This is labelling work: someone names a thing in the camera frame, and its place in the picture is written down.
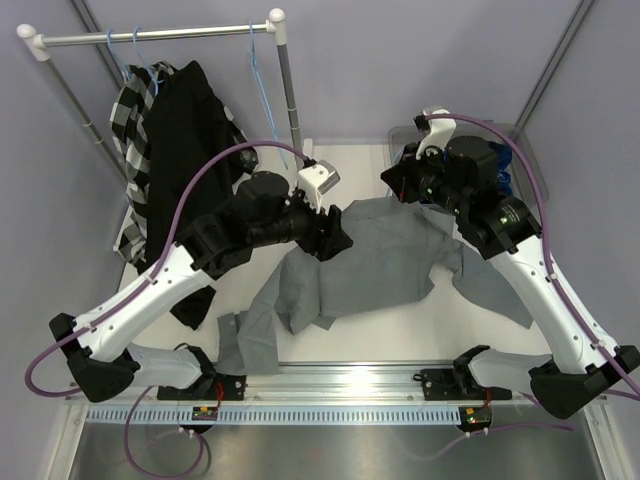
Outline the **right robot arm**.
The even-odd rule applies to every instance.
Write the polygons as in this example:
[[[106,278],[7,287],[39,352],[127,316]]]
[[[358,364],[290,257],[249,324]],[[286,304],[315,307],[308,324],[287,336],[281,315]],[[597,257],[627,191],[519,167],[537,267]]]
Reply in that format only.
[[[639,366],[639,351],[608,335],[577,299],[543,249],[543,229],[519,198],[499,187],[491,142],[459,136],[446,146],[404,146],[381,179],[402,203],[435,204],[455,218],[462,237],[515,290],[550,349],[548,355],[478,345],[454,362],[462,396],[487,388],[534,397],[566,420]]]

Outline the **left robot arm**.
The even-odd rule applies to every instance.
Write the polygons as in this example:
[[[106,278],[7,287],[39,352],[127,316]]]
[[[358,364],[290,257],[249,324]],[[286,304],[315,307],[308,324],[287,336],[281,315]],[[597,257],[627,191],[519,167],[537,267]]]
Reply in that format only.
[[[275,173],[258,172],[194,220],[167,255],[127,288],[83,315],[52,319],[50,330],[80,391],[93,403],[132,386],[169,388],[187,399],[208,396],[216,371],[201,348],[148,348],[134,338],[180,301],[247,263],[256,248],[296,242],[320,261],[350,248],[340,209],[322,206],[339,180],[324,161],[300,170],[294,189]]]

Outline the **grey shirt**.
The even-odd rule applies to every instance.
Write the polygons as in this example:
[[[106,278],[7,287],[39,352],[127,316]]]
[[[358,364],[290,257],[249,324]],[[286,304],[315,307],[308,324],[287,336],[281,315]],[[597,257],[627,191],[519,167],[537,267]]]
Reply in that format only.
[[[276,329],[328,329],[340,317],[416,303],[434,288],[441,265],[466,300],[528,328],[533,318],[507,280],[454,238],[451,217],[391,197],[352,202],[342,213],[352,247],[321,262],[295,248],[275,267],[249,308],[219,317],[217,369],[227,375],[278,371]]]

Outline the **blue plaid shirt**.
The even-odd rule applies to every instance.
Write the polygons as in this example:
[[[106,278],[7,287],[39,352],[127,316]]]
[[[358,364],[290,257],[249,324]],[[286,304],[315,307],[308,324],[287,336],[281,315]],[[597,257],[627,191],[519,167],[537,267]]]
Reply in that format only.
[[[498,188],[502,193],[506,195],[512,195],[512,177],[511,174],[507,171],[513,159],[512,149],[508,145],[492,141],[489,141],[489,146],[497,154],[498,158]]]

